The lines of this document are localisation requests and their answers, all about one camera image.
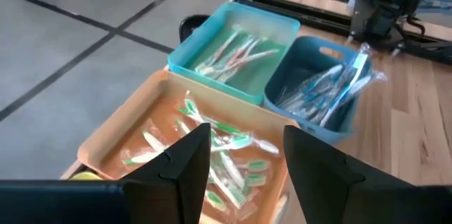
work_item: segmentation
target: green toothbrush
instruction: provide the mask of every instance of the green toothbrush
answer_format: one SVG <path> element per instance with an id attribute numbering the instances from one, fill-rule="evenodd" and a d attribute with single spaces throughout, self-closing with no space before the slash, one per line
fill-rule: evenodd
<path id="1" fill-rule="evenodd" d="M 124 164 L 126 165 L 132 165 L 132 164 L 144 164 L 150 162 L 153 158 L 159 156 L 161 152 L 154 152 L 154 153 L 144 153 L 142 155 L 138 155 L 136 157 L 130 158 L 126 161 L 124 161 Z"/>
<path id="2" fill-rule="evenodd" d="M 149 145 L 154 148 L 157 152 L 163 152 L 167 147 L 164 146 L 158 139 L 156 139 L 151 133 L 147 132 L 146 130 L 142 130 L 143 138 L 146 140 L 146 142 L 149 143 Z"/>
<path id="3" fill-rule="evenodd" d="M 245 177 L 245 180 L 248 187 L 260 187 L 267 183 L 267 177 L 258 174 L 249 174 Z"/>
<path id="4" fill-rule="evenodd" d="M 268 169 L 270 163 L 266 160 L 252 160 L 246 164 L 237 165 L 238 168 L 248 170 L 250 172 L 263 172 Z"/>
<path id="5" fill-rule="evenodd" d="M 246 148 L 253 144 L 253 139 L 247 135 L 235 136 L 230 143 L 223 146 L 212 146 L 211 152 L 227 151 L 227 150 L 239 150 Z"/>
<path id="6" fill-rule="evenodd" d="M 236 129 L 230 125 L 222 124 L 220 122 L 215 121 L 214 119 L 203 116 L 199 112 L 199 109 L 193 100 L 186 98 L 184 100 L 184 104 L 185 104 L 185 107 L 178 108 L 179 112 L 192 118 L 196 122 L 199 122 L 199 123 L 210 122 L 212 127 L 219 129 L 221 131 L 227 132 L 229 134 L 240 134 L 241 133 L 238 129 Z"/>
<path id="7" fill-rule="evenodd" d="M 242 191 L 231 182 L 228 182 L 227 184 L 223 183 L 212 167 L 209 169 L 209 175 L 236 208 L 240 209 L 246 203 L 246 197 L 243 195 Z"/>
<path id="8" fill-rule="evenodd" d="M 240 174 L 239 169 L 234 164 L 234 161 L 231 157 L 225 152 L 220 152 L 221 162 L 226 167 L 226 171 L 230 174 L 234 182 L 239 186 L 240 189 L 243 189 L 245 186 L 245 179 L 242 174 Z"/>
<path id="9" fill-rule="evenodd" d="M 206 190 L 206 200 L 213 208 L 221 212 L 227 211 L 225 202 L 215 192 Z"/>

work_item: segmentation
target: plastic packaging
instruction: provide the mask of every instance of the plastic packaging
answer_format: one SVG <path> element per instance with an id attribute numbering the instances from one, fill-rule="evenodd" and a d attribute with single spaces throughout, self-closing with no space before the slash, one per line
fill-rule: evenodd
<path id="1" fill-rule="evenodd" d="M 312 76 L 290 93 L 284 90 L 277 106 L 302 119 L 325 126 L 341 105 L 357 96 L 372 81 L 386 79 L 380 72 L 363 73 L 372 53 L 369 45 L 363 44 L 348 63 Z"/>
<path id="2" fill-rule="evenodd" d="M 197 124 L 210 122 L 214 129 L 230 134 L 229 136 L 216 137 L 218 142 L 226 142 L 226 144 L 212 144 L 212 151 L 239 150 L 249 146 L 256 146 L 267 153 L 276 156 L 280 155 L 278 147 L 274 146 L 272 143 L 261 140 L 250 132 L 242 132 L 229 124 L 223 124 L 210 117 L 202 115 L 199 112 L 194 99 L 190 96 L 190 92 L 186 93 L 184 103 L 180 104 L 177 107 L 177 110 L 179 110 L 182 114 L 185 114 L 187 117 L 192 118 Z"/>
<path id="3" fill-rule="evenodd" d="M 146 120 L 144 123 L 141 129 L 141 136 L 146 146 L 134 152 L 129 149 L 124 149 L 121 152 L 123 164 L 127 166 L 127 170 L 135 170 L 142 164 L 159 156 L 159 154 L 170 146 L 151 119 Z"/>
<path id="4" fill-rule="evenodd" d="M 232 34 L 224 43 L 206 60 L 196 65 L 194 71 L 202 76 L 209 77 L 221 83 L 227 83 L 237 72 L 247 64 L 262 60 L 272 54 L 277 54 L 279 49 L 269 49 L 255 52 L 256 47 L 267 41 L 266 37 L 260 38 L 250 35 L 239 25 L 232 27 Z M 234 46 L 231 52 L 226 53 L 226 49 Z"/>
<path id="5" fill-rule="evenodd" d="M 190 92 L 178 102 L 180 116 L 173 117 L 174 129 L 184 136 L 203 122 L 212 124 L 210 171 L 205 202 L 227 223 L 245 220 L 258 210 L 254 199 L 272 179 L 271 163 L 265 158 L 236 158 L 234 152 L 245 148 L 278 157 L 280 150 L 251 132 L 242 132 L 229 124 L 201 114 Z"/>

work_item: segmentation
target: plastic bin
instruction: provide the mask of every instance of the plastic bin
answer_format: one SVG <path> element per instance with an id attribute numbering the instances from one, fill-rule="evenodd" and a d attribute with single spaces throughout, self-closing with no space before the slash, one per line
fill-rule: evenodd
<path id="1" fill-rule="evenodd" d="M 339 108 L 325 127 L 308 122 L 290 112 L 280 109 L 274 104 L 283 86 L 287 86 L 287 90 L 291 90 L 315 73 L 325 71 L 341 62 L 340 59 L 323 54 L 321 49 L 331 49 L 340 52 L 345 61 L 351 60 L 354 54 L 356 54 L 356 51 L 353 49 L 317 37 L 299 37 L 295 40 L 266 86 L 265 106 L 278 114 L 297 121 L 302 129 L 315 135 L 322 141 L 334 144 L 340 139 L 352 134 L 350 127 L 356 112 L 358 98 L 351 100 L 348 104 Z M 371 62 L 368 61 L 363 72 L 369 71 L 370 69 Z"/>
<path id="2" fill-rule="evenodd" d="M 224 84 L 194 72 L 194 67 L 218 50 L 230 36 L 233 25 L 240 25 L 248 33 L 267 37 L 262 48 L 280 51 L 264 61 L 245 66 Z M 299 22 L 234 2 L 223 4 L 200 28 L 196 29 L 168 57 L 169 69 L 211 88 L 244 101 L 260 105 L 265 86 L 278 67 L 299 30 Z"/>

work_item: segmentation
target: orange tray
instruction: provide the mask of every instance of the orange tray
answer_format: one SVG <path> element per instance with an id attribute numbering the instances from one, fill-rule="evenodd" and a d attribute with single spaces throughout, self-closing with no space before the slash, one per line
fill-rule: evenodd
<path id="1" fill-rule="evenodd" d="M 190 90 L 201 114 L 219 122 L 230 124 L 241 131 L 251 131 L 257 137 L 270 141 L 283 152 L 283 129 L 285 125 L 297 126 L 297 123 L 272 113 L 259 106 L 249 104 L 212 88 L 208 88 L 169 71 L 158 71 L 145 83 L 78 149 L 78 159 L 101 177 L 119 179 L 132 170 L 123 164 L 124 149 L 138 150 L 147 147 L 141 130 L 151 118 L 161 134 L 169 143 L 180 136 L 172 123 L 176 116 L 183 117 L 176 107 L 182 103 L 186 92 Z M 196 124 L 185 117 L 190 128 Z M 287 179 L 287 167 L 284 156 L 272 158 L 257 148 L 245 148 L 234 151 L 233 157 L 265 158 L 272 163 L 273 176 L 270 182 L 261 188 L 253 199 L 258 213 L 241 223 L 271 223 L 281 191 Z M 203 206 L 202 220 L 208 217 L 220 220 L 208 204 Z"/>

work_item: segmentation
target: yellow object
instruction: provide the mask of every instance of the yellow object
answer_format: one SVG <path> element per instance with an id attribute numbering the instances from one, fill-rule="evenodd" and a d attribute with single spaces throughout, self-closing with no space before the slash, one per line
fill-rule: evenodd
<path id="1" fill-rule="evenodd" d="M 69 178 L 70 180 L 94 180 L 94 179 L 102 179 L 99 176 L 91 173 L 91 172 L 79 172 L 73 177 Z"/>

